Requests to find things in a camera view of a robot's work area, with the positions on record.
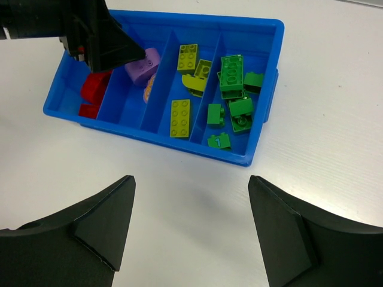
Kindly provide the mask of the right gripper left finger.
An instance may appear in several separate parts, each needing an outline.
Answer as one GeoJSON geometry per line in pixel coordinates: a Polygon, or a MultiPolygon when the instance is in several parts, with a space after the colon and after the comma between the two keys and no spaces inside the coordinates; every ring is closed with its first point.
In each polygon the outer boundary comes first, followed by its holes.
{"type": "Polygon", "coordinates": [[[52,215],[1,230],[1,286],[111,286],[120,270],[136,182],[124,176],[52,215]]]}

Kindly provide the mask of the red flower lego brick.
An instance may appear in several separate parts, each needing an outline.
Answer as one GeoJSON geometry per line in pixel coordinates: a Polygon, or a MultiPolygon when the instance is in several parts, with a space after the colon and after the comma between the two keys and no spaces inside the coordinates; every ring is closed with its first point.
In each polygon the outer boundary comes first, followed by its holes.
{"type": "Polygon", "coordinates": [[[100,106],[108,87],[111,74],[112,71],[90,73],[80,91],[82,99],[92,105],[100,106]]]}

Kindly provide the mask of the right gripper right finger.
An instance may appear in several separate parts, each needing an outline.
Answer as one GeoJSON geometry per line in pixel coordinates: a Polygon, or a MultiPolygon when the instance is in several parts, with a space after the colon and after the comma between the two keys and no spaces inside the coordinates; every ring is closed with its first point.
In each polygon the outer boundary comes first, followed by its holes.
{"type": "Polygon", "coordinates": [[[270,286],[382,286],[382,228],[294,197],[260,176],[248,183],[270,286]]]}

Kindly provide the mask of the lime green small lego brick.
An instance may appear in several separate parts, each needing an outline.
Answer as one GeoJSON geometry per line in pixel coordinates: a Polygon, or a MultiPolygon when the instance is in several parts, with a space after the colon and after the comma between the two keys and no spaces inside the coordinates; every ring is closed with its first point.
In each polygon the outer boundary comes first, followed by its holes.
{"type": "Polygon", "coordinates": [[[198,63],[198,45],[180,45],[178,53],[177,71],[181,75],[194,74],[198,63]]]}

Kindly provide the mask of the lime green long lego brick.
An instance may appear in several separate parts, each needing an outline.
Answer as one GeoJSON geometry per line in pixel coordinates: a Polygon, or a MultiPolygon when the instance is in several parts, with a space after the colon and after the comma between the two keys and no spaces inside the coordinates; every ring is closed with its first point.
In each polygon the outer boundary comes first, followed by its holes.
{"type": "Polygon", "coordinates": [[[191,114],[190,99],[173,100],[171,105],[171,138],[187,138],[190,134],[191,114]]]}

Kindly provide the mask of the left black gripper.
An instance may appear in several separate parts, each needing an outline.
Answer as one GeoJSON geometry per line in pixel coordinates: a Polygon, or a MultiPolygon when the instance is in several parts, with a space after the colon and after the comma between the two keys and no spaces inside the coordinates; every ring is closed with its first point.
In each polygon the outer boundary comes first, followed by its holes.
{"type": "Polygon", "coordinates": [[[107,9],[105,1],[59,1],[65,50],[91,72],[105,72],[145,58],[107,9]]]}

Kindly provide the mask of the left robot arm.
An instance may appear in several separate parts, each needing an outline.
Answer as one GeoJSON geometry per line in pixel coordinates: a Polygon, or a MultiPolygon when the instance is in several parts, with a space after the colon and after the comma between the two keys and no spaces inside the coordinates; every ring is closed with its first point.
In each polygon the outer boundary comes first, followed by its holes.
{"type": "Polygon", "coordinates": [[[145,58],[105,1],[1,1],[1,39],[57,37],[91,72],[105,72],[145,58]]]}

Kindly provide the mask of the lime green square lego brick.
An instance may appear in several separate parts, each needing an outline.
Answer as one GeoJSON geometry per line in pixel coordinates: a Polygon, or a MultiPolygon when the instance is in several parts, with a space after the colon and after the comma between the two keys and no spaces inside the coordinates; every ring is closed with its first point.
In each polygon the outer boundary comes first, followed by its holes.
{"type": "Polygon", "coordinates": [[[210,60],[199,59],[194,76],[202,80],[207,80],[211,70],[211,65],[212,62],[210,60]]]}

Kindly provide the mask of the green toothed lego brick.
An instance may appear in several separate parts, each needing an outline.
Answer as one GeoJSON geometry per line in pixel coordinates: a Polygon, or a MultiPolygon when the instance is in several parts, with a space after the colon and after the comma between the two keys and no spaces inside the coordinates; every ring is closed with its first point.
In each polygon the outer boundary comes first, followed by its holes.
{"type": "Polygon", "coordinates": [[[234,133],[249,131],[253,124],[254,104],[250,97],[228,101],[234,133]]]}

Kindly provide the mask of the small green lego piece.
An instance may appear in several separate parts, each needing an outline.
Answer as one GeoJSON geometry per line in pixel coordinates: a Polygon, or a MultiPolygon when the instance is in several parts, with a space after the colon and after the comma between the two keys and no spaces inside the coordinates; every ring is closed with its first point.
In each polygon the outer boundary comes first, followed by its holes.
{"type": "Polygon", "coordinates": [[[224,126],[225,110],[219,103],[211,103],[208,105],[207,125],[211,127],[224,126]]]}

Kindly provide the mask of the purple round lego brick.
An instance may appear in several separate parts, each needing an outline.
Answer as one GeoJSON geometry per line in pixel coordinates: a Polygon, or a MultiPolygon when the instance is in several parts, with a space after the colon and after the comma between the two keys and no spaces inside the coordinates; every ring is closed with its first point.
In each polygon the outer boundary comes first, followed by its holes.
{"type": "Polygon", "coordinates": [[[124,65],[128,76],[139,87],[145,87],[149,79],[157,72],[160,64],[160,54],[156,48],[147,48],[145,58],[124,65]]]}

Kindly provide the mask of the green lego plate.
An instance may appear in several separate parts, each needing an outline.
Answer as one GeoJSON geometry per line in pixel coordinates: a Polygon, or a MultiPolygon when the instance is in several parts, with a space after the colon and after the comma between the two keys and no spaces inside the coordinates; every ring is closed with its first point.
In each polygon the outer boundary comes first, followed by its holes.
{"type": "Polygon", "coordinates": [[[219,88],[223,100],[235,100],[244,96],[244,57],[241,54],[221,58],[219,88]]]}

